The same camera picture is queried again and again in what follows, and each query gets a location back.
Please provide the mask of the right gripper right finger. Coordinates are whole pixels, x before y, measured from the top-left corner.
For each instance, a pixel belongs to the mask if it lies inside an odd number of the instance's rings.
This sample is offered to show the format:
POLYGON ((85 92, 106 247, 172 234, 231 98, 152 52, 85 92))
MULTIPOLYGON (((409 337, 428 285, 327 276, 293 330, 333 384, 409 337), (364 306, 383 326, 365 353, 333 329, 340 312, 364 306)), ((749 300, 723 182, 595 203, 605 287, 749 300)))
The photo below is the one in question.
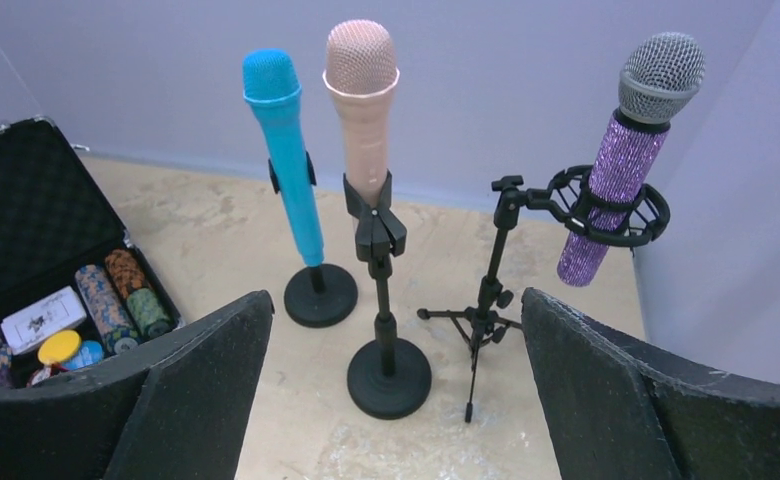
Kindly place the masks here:
POLYGON ((780 479, 780 385, 705 366, 528 288, 522 328, 564 479, 780 479))

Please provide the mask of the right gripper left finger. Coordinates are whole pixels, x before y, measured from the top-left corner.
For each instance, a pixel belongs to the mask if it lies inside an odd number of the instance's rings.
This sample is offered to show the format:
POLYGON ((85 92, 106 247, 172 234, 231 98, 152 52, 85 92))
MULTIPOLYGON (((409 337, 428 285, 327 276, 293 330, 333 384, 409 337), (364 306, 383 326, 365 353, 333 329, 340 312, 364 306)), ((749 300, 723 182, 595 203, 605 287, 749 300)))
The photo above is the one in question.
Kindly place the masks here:
POLYGON ((275 309, 248 293, 30 388, 0 389, 0 479, 231 479, 275 309))

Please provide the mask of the black round-base stand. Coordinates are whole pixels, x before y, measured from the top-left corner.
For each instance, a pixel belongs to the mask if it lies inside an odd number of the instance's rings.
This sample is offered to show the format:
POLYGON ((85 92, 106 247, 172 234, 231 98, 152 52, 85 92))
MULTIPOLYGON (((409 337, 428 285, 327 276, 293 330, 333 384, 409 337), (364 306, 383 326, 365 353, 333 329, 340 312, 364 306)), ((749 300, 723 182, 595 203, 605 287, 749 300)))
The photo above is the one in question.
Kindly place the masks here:
POLYGON ((416 412, 432 386, 431 365, 414 343, 398 337, 391 311, 389 278, 391 259, 405 252, 407 228, 392 212, 392 175, 387 174, 375 204, 367 202, 347 178, 343 179, 348 213, 357 221, 357 259, 365 263, 376 285, 378 309, 375 338, 351 359, 347 388, 354 404, 381 420, 397 420, 416 412))
POLYGON ((307 152, 288 151, 268 160, 273 190, 282 200, 303 267, 288 280, 286 313, 308 328, 333 326, 354 310, 358 287, 343 267, 325 259, 324 236, 313 191, 315 178, 307 152))

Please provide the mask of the black tripod shock-mount stand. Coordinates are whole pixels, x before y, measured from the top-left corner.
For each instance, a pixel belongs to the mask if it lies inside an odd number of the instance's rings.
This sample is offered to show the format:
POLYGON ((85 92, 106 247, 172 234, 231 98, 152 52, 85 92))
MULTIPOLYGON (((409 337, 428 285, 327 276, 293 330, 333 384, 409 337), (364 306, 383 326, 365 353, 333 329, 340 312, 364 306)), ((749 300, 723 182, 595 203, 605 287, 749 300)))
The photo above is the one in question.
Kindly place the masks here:
POLYGON ((671 212, 654 187, 640 185, 632 200, 605 200, 592 192, 591 173, 589 165, 569 167, 542 189, 525 188, 520 175, 492 182, 492 190, 499 195, 493 214, 496 233, 475 304, 462 310, 417 311, 422 320, 445 318, 453 323, 469 349, 473 370, 478 368, 484 346, 500 343, 510 329, 521 326, 501 315, 515 294, 506 288, 500 274, 523 280, 543 276, 548 282, 560 279, 566 286, 584 288, 590 283, 593 261, 604 258, 611 249, 625 257, 665 231, 671 212), (505 248, 524 210, 547 212, 554 222, 538 230, 523 228, 520 239, 527 250, 513 257, 505 248))

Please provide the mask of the purple glitter microphone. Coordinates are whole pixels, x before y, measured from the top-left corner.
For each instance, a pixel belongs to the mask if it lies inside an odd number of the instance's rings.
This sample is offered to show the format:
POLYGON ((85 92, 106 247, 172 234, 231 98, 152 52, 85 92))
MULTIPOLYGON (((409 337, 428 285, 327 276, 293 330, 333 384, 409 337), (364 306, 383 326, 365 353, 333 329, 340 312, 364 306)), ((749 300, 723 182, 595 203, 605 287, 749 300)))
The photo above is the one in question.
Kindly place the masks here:
POLYGON ((589 285, 609 248, 628 234, 671 121, 699 92, 705 72, 702 48, 685 33, 655 34, 629 55, 619 73, 619 104, 573 210, 581 229, 567 237, 557 265, 563 283, 589 285))

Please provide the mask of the blue microphone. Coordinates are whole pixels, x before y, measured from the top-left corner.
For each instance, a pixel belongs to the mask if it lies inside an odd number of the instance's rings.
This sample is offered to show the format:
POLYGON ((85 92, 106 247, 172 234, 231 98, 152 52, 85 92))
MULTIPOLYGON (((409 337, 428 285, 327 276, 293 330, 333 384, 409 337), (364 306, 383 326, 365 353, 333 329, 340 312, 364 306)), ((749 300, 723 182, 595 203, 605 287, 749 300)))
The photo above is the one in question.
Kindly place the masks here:
POLYGON ((324 261, 324 243, 303 139, 302 88, 291 57, 280 49, 248 54, 243 96, 264 135, 296 248, 308 267, 324 261))

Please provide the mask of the pink microphone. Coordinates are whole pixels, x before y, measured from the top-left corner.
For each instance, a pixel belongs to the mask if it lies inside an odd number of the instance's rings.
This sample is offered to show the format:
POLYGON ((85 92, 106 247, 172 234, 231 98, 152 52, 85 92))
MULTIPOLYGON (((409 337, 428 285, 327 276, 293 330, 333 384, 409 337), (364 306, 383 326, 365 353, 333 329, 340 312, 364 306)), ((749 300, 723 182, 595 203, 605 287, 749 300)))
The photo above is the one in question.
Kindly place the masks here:
POLYGON ((371 206, 388 175, 387 123, 399 78, 383 25, 353 19, 331 30, 323 80, 341 122, 346 180, 371 206))

